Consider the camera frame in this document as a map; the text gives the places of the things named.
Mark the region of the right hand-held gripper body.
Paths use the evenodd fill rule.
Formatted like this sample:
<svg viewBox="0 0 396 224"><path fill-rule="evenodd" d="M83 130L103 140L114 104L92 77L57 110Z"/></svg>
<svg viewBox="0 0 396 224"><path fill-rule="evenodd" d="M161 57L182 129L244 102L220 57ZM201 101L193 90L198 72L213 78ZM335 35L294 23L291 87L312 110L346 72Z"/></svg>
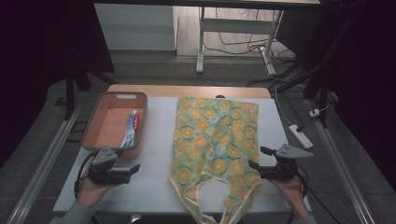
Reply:
<svg viewBox="0 0 396 224"><path fill-rule="evenodd" d="M299 158L310 158L313 157L312 152L302 150L298 147L291 146L289 144L282 145L279 149L276 149L275 166L261 166L259 174L261 178L272 179L272 180L289 180L293 179L297 172L297 159Z"/></svg>

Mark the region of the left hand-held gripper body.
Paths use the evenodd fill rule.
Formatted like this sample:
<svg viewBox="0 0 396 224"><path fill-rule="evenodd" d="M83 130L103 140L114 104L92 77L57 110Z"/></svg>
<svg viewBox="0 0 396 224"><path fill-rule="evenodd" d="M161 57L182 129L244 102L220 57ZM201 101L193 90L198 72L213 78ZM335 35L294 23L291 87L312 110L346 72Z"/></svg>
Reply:
<svg viewBox="0 0 396 224"><path fill-rule="evenodd" d="M104 146L96 151L89 167L88 178L96 185L128 184L132 170L117 171L113 169L118 155L110 147Z"/></svg>

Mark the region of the toothpaste tube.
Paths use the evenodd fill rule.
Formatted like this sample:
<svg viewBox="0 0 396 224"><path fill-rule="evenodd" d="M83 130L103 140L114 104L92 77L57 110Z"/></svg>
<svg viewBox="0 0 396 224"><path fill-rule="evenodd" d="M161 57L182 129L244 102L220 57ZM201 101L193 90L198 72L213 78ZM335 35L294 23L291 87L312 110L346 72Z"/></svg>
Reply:
<svg viewBox="0 0 396 224"><path fill-rule="evenodd" d="M132 147L134 145L134 140L135 140L136 133L137 133L138 123L139 123L139 115L138 115L137 111L134 110L128 118L127 127L126 127L126 130L124 133L124 137L120 144L121 148Z"/></svg>

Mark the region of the orange plastic basket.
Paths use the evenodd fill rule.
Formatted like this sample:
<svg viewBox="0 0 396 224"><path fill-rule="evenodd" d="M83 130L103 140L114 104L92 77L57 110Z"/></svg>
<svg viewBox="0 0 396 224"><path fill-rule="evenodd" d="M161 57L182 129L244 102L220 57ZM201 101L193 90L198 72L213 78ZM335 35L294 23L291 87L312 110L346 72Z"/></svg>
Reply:
<svg viewBox="0 0 396 224"><path fill-rule="evenodd" d="M148 101L143 92L109 91L102 94L81 139L82 146L90 151L108 146L122 150L124 159L136 159L142 150ZM134 141L130 147L121 147L129 117L134 112L138 117Z"/></svg>

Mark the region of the yellow fruit print shopping bag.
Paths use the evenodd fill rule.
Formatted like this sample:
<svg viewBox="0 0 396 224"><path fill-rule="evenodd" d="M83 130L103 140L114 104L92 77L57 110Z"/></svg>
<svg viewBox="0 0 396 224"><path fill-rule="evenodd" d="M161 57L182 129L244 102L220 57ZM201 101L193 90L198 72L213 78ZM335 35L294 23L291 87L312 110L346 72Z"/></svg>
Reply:
<svg viewBox="0 0 396 224"><path fill-rule="evenodd" d="M173 138L170 182L198 224L236 224L262 185L259 172L259 106L254 103L180 97ZM228 187L220 221L206 215L200 187L219 181Z"/></svg>

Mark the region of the person's left hand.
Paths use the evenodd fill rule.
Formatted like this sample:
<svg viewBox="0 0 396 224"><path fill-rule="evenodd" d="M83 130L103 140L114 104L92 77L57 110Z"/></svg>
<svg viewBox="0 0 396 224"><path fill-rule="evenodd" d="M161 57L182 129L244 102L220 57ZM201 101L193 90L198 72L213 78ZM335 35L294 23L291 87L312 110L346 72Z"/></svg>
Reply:
<svg viewBox="0 0 396 224"><path fill-rule="evenodd" d="M88 177L85 177L80 181L78 187L77 202L93 208L113 188L114 185L96 185Z"/></svg>

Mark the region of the person's right hand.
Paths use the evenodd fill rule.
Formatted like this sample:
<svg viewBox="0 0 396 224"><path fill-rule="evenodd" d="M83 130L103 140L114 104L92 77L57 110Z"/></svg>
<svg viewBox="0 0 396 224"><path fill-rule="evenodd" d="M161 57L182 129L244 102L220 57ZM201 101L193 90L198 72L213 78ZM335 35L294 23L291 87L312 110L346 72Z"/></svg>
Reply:
<svg viewBox="0 0 396 224"><path fill-rule="evenodd" d="M295 176L289 180L270 180L290 206L296 220L310 216L303 198L303 183Z"/></svg>

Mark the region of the white table cover sheet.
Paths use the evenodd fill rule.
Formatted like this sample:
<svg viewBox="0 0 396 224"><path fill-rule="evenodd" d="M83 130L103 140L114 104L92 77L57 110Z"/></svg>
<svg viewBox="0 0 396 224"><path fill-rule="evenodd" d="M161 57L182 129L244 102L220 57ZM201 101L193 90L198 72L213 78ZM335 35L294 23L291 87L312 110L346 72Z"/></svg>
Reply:
<svg viewBox="0 0 396 224"><path fill-rule="evenodd" d="M238 99L259 105L259 147L279 149L287 144L276 103L272 99ZM176 128L177 97L149 97L148 119L141 143L141 154L134 160L121 160L116 168L129 169L140 163L139 171L132 175L129 184L109 191L95 209L97 212L121 214L188 214L171 185L172 142ZM66 212L75 201L74 183L78 169L89 151L83 147L78 153L70 174L52 211ZM228 187L219 181L209 181L199 191L199 204L204 213L222 213ZM290 207L277 189L268 181L253 195L249 210L253 213L287 213Z"/></svg>

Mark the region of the white power strip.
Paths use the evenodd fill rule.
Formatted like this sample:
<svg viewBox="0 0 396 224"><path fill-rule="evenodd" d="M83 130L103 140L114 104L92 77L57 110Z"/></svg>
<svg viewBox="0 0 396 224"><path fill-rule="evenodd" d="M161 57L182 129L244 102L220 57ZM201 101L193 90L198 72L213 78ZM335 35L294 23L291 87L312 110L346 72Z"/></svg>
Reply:
<svg viewBox="0 0 396 224"><path fill-rule="evenodd" d="M313 146L313 143L306 137L302 129L297 125L290 125L289 131L305 149L309 149Z"/></svg>

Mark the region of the black metal stand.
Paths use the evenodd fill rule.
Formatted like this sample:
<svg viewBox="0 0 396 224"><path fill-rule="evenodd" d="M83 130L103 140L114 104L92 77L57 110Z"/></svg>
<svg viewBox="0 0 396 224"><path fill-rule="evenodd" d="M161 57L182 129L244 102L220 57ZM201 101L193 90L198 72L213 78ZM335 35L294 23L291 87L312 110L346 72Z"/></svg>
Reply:
<svg viewBox="0 0 396 224"><path fill-rule="evenodd" d="M334 32L330 43L325 48L324 54L321 56L316 66L304 75L295 77L287 84L281 85L276 89L276 92L281 93L309 79L307 86L303 90L304 98L313 99L314 96L319 93L319 105L322 109L325 109L328 104L329 81L334 55L345 38L353 21L354 20L351 17L345 17Z"/></svg>
<svg viewBox="0 0 396 224"><path fill-rule="evenodd" d="M116 84L116 81L108 77L99 69L93 68L86 63L70 63L65 70L66 84L66 114L64 119L69 120L75 110L74 86L77 85L81 91L88 91L92 84L88 74L103 80L108 85Z"/></svg>

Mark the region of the white cabinet panel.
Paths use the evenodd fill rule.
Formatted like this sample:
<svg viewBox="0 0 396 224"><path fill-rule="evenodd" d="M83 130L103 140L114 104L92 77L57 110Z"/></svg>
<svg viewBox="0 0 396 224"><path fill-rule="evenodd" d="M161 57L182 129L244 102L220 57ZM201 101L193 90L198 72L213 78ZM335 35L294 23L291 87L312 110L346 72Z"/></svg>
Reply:
<svg viewBox="0 0 396 224"><path fill-rule="evenodd" d="M177 49L175 7L99 3L94 7L109 49Z"/></svg>

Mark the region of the grey metal rail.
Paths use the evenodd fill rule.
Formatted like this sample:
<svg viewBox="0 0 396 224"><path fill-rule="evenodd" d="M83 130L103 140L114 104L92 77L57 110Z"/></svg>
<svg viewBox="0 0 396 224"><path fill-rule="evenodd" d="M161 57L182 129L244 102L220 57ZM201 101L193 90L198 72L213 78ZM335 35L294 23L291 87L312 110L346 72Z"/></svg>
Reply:
<svg viewBox="0 0 396 224"><path fill-rule="evenodd" d="M23 194L18 200L16 206L14 207L10 217L8 218L6 224L23 224L27 218L38 193L42 189L50 170L55 163L67 135L70 133L72 126L74 125L82 105L77 105L75 110L70 114L68 120L64 120L61 123L60 128L52 139L49 147L46 150L41 162L38 164L35 172L30 179L27 187L24 189Z"/></svg>
<svg viewBox="0 0 396 224"><path fill-rule="evenodd" d="M327 153L329 159L332 162L332 167L337 173L340 181L344 187L344 190L352 203L352 206L360 220L361 224L375 224L375 218L370 211L370 208L362 196L361 190L355 183L355 180L347 168L347 164L339 152L331 134L323 126L318 118L310 119L318 132L321 144L324 147L324 151Z"/></svg>

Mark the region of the white desk frame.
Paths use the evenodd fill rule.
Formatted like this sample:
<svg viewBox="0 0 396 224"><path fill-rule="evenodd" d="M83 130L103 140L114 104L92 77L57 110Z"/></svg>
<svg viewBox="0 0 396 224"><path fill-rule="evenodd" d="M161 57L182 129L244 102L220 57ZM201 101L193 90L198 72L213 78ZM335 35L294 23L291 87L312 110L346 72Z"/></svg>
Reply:
<svg viewBox="0 0 396 224"><path fill-rule="evenodd" d="M230 33L230 34L252 34L268 35L268 42L264 47L260 47L265 68L269 75L274 75L276 70L270 59L270 50L276 37L276 32L283 11L276 10L271 21L249 21L232 19L212 19L205 16L205 7L200 7L199 17L199 43L197 49L196 73L204 72L204 37L205 32L209 33Z"/></svg>

